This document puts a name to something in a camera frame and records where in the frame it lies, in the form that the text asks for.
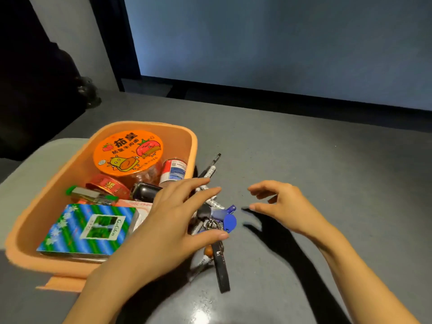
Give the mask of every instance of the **hand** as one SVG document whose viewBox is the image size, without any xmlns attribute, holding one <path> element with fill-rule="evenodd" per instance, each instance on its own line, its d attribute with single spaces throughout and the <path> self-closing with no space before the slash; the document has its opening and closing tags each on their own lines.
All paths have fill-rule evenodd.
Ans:
<svg viewBox="0 0 432 324">
<path fill-rule="evenodd" d="M 275 180 L 263 180 L 247 189 L 259 200 L 272 196 L 268 204 L 251 204 L 251 210 L 277 219 L 296 233 L 313 238 L 323 225 L 329 225 L 298 187 Z"/>
<path fill-rule="evenodd" d="M 193 252 L 229 237 L 218 229 L 191 236 L 187 226 L 193 213 L 220 187 L 200 191 L 188 199 L 191 191 L 210 179 L 179 180 L 159 191 L 152 209 L 139 228 L 91 275 L 99 282 L 110 277 L 121 280 L 127 298 L 138 289 L 171 271 Z"/>
</svg>

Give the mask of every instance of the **left hand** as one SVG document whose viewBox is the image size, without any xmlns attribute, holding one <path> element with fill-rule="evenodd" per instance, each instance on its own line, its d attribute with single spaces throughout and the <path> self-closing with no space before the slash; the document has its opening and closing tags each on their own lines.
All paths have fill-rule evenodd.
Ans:
<svg viewBox="0 0 432 324">
<path fill-rule="evenodd" d="M 208 182 L 208 178 L 179 180 L 159 191 L 145 221 L 90 275 L 88 284 L 112 287 L 116 280 L 116 286 L 123 289 L 117 293 L 124 294 L 126 301 L 145 284 L 177 267 L 193 252 L 228 238 L 228 233 L 218 229 L 195 236 L 187 234 L 193 213 L 221 191 L 220 187 L 214 187 L 189 198 L 191 191 Z"/>
</svg>

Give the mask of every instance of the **can label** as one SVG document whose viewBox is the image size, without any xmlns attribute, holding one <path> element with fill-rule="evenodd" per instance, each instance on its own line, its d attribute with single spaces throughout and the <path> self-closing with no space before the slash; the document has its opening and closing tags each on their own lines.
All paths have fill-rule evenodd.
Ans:
<svg viewBox="0 0 432 324">
<path fill-rule="evenodd" d="M 160 183 L 169 180 L 184 179 L 186 174 L 186 167 L 187 167 L 186 163 L 179 159 L 169 159 L 165 161 L 162 168 Z"/>
</svg>

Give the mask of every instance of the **light gray panel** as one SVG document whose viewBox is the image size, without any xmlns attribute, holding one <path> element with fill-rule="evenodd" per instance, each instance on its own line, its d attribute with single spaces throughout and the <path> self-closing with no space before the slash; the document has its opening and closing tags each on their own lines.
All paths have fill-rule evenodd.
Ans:
<svg viewBox="0 0 432 324">
<path fill-rule="evenodd" d="M 432 110 L 432 0 L 125 0 L 141 74 Z"/>
</svg>

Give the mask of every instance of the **right hand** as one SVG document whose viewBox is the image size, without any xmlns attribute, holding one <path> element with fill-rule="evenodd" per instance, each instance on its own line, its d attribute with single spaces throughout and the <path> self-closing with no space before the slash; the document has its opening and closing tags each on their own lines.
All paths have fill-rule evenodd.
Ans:
<svg viewBox="0 0 432 324">
<path fill-rule="evenodd" d="M 273 217 L 296 233 L 312 238 L 323 226 L 329 225 L 298 187 L 275 180 L 263 180 L 247 189 L 259 200 L 272 196 L 268 203 L 251 204 L 249 208 L 252 211 Z"/>
</svg>

